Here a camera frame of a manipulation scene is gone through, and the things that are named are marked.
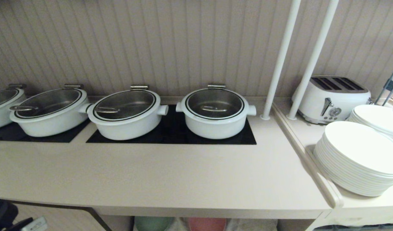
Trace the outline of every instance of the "toaster lever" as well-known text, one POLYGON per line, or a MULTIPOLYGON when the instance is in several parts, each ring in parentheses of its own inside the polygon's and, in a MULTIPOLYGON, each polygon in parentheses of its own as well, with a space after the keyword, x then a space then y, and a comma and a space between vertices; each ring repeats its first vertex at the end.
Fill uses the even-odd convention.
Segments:
POLYGON ((323 105, 322 113, 320 114, 321 116, 324 115, 329 106, 332 106, 332 101, 330 98, 325 98, 325 104, 323 105))

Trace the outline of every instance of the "black induction cooktop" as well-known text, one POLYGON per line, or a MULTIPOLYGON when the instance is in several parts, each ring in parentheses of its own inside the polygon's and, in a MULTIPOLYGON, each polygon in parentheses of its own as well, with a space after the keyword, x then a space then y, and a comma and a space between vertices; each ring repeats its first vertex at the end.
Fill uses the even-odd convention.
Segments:
POLYGON ((185 115, 175 111, 176 105, 170 105, 166 116, 154 130, 135 139, 115 141, 101 135, 97 130, 87 143, 166 143, 166 144, 243 144, 255 145, 251 126, 246 120, 245 127, 235 136, 227 139, 207 139, 191 132, 185 123, 185 115))
POLYGON ((69 143, 78 133, 89 124, 90 120, 84 121, 82 124, 53 136, 32 137, 28 136, 17 123, 10 123, 4 127, 0 127, 0 140, 2 141, 26 141, 26 142, 45 142, 45 143, 69 143))

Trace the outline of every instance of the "white ceramic pot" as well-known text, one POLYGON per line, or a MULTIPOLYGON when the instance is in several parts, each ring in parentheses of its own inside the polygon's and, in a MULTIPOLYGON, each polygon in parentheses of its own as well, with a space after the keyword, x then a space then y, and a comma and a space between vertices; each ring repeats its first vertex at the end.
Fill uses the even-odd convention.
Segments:
POLYGON ((29 136, 52 136, 70 130, 88 116, 82 107, 88 104, 87 93, 80 85, 66 85, 47 91, 10 108, 10 119, 29 136))
POLYGON ((26 99, 24 94, 25 84, 10 84, 7 89, 0 90, 0 127, 11 122, 10 107, 26 99))
POLYGON ((224 86, 209 85, 189 93, 176 105, 185 114, 187 127, 198 136, 225 139, 238 134, 246 116, 256 116, 256 108, 236 92, 224 86))
POLYGON ((128 140, 149 133, 160 123, 168 112, 168 106, 160 104, 155 92, 132 86, 86 105, 86 111, 104 137, 128 140))

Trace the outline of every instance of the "white pole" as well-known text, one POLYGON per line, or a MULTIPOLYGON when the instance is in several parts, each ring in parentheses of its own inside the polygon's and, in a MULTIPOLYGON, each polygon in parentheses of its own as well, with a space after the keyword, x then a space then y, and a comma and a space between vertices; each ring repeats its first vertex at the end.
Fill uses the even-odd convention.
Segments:
POLYGON ((271 85, 269 87, 268 96, 266 97, 265 109, 263 110, 263 114, 261 115, 261 118, 264 120, 270 119, 269 113, 271 111, 272 102, 275 97, 275 92, 278 86, 280 73, 282 72, 283 63, 285 62, 287 48, 289 47, 293 28, 295 27, 295 22, 296 22, 296 17, 298 15, 300 2, 301 0, 293 0, 292 4, 290 5, 289 17, 287 18, 285 33, 283 34, 282 43, 280 44, 278 59, 276 61, 271 85))
POLYGON ((329 6, 327 7, 326 15, 322 23, 322 28, 319 32, 318 40, 316 41, 315 47, 313 48, 313 52, 311 58, 309 59, 308 66, 306 67, 305 73, 303 74, 302 81, 300 82, 296 90, 296 98, 293 101, 293 105, 290 108, 289 114, 286 116, 290 120, 296 120, 296 112, 298 111, 299 105, 302 101, 303 94, 305 94, 305 90, 308 86, 309 80, 311 79, 312 72, 315 69, 327 33, 329 32, 333 17, 335 16, 335 11, 338 3, 339 0, 330 0, 329 2, 329 6))

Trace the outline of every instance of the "stack of plates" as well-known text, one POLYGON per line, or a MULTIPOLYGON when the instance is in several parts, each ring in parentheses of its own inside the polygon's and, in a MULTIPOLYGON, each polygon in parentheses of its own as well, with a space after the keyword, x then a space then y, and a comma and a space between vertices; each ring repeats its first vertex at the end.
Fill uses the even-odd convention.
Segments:
POLYGON ((326 126, 314 155, 339 186, 363 196, 380 196, 393 185, 393 140, 358 123, 326 126))
POLYGON ((350 122, 364 124, 393 139, 393 109, 379 105, 360 105, 353 109, 350 122))

